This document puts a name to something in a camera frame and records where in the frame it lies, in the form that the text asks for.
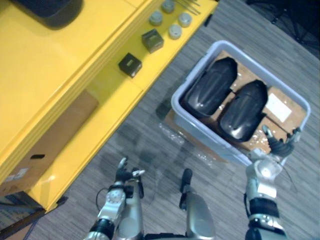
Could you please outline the robot left five-finger hand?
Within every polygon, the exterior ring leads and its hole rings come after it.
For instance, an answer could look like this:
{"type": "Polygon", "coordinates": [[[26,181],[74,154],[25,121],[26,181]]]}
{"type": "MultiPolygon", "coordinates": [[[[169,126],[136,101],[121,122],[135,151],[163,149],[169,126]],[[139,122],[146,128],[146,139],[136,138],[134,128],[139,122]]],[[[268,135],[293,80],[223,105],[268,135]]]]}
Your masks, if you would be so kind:
{"type": "Polygon", "coordinates": [[[123,157],[116,169],[115,183],[125,184],[129,180],[139,180],[141,176],[146,172],[144,169],[137,168],[136,170],[127,170],[128,157],[123,157]]]}

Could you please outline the robot right five-finger hand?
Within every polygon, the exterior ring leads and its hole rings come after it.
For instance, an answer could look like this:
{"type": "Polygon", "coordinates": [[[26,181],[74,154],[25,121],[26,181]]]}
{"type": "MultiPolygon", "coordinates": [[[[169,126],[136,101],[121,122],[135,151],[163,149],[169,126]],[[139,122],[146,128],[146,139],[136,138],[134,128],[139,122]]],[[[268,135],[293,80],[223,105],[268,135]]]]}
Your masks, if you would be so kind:
{"type": "Polygon", "coordinates": [[[276,139],[270,128],[267,125],[262,126],[262,131],[266,135],[268,145],[270,147],[270,153],[279,156],[280,158],[286,158],[289,156],[294,148],[295,144],[300,140],[301,137],[301,129],[300,127],[297,127],[292,130],[292,134],[287,133],[287,139],[284,141],[281,139],[276,139]]]}

